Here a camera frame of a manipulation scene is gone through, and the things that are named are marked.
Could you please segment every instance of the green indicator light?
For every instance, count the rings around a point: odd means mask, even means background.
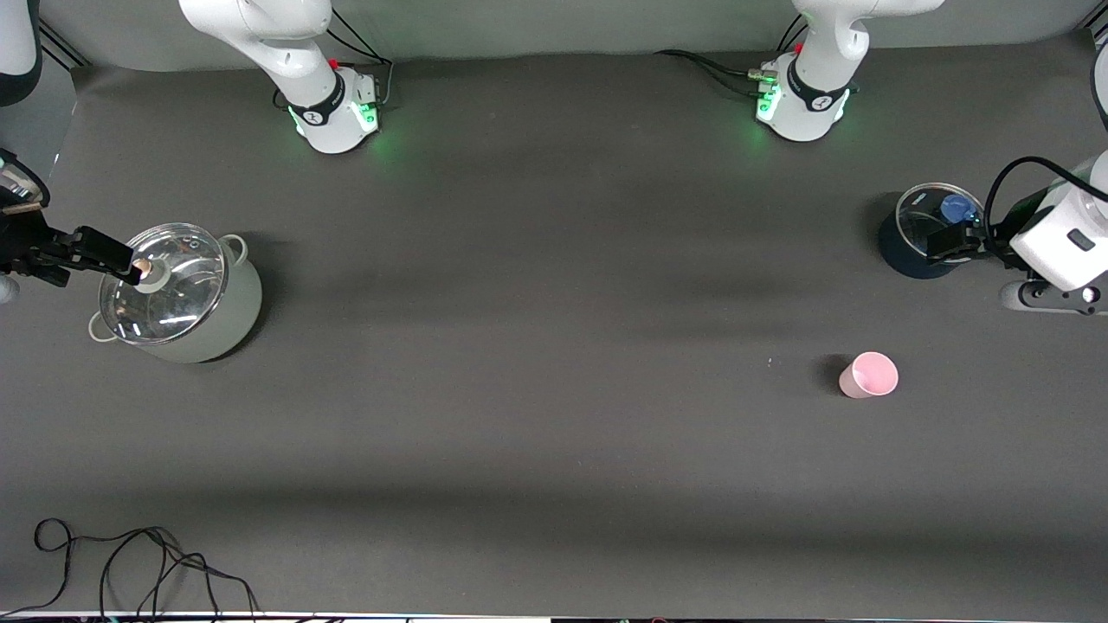
[[[356,104],[350,102],[350,110],[355,113],[355,119],[358,120],[358,125],[361,126],[362,131],[367,134],[377,130],[377,125],[373,123],[373,114],[369,113],[369,104]]]
[[[847,100],[849,99],[850,99],[850,89],[847,89],[847,91],[842,94],[842,103],[839,104],[839,112],[834,113],[835,121],[842,119],[842,113],[843,111],[847,110]]]
[[[288,108],[288,115],[293,118],[293,123],[296,124],[297,134],[304,136],[304,127],[300,127],[300,120],[296,118],[296,113],[293,112],[293,106]]]
[[[758,106],[758,119],[768,122],[773,119],[777,104],[781,101],[781,88],[774,84],[769,93],[762,95],[762,99],[766,101]]]

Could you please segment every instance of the white pot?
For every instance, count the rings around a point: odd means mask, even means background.
[[[242,252],[232,249],[232,241]],[[174,223],[140,234],[129,246],[135,248],[136,265],[144,254],[150,256],[150,269],[137,286],[105,277],[101,310],[89,320],[92,339],[120,340],[168,361],[196,364],[227,353],[246,337],[261,307],[261,282],[240,236],[216,241],[199,227]],[[197,265],[204,270],[189,272]]]

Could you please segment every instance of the pot lid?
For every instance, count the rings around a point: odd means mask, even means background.
[[[215,308],[227,286],[227,258],[212,234],[186,223],[158,225],[127,246],[143,270],[136,286],[105,276],[100,313],[116,337],[137,346],[177,339]]]

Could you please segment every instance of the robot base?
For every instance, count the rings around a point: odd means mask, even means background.
[[[324,125],[301,123],[289,110],[296,131],[308,144],[325,154],[339,154],[357,147],[366,136],[378,129],[377,84],[371,75],[362,75],[349,68],[335,72],[345,82],[343,101]]]
[[[1045,280],[1013,282],[1001,288],[1001,305],[1016,312],[1108,316],[1108,308],[1097,305],[1108,287],[1108,274],[1074,292],[1061,292]]]
[[[779,76],[788,75],[789,65],[797,54],[789,52],[762,63],[763,71],[776,71]],[[812,112],[808,110],[799,95],[792,92],[787,80],[779,80],[769,93],[758,102],[756,119],[769,125],[782,137],[798,143],[807,143],[822,137],[831,130],[834,122],[842,119],[843,106],[850,98],[850,91],[832,103],[827,110]]]

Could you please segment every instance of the gray fabric surface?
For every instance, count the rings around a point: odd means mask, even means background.
[[[52,224],[243,234],[266,308],[181,366],[88,339],[92,275],[0,307],[0,604],[52,593],[57,514],[166,525],[267,610],[1105,620],[1104,320],[874,249],[911,185],[1098,153],[1091,58],[878,50],[807,145],[678,59],[412,63],[340,156],[260,72],[85,74]],[[839,396],[870,349],[901,388]],[[121,559],[121,606],[156,563]]]

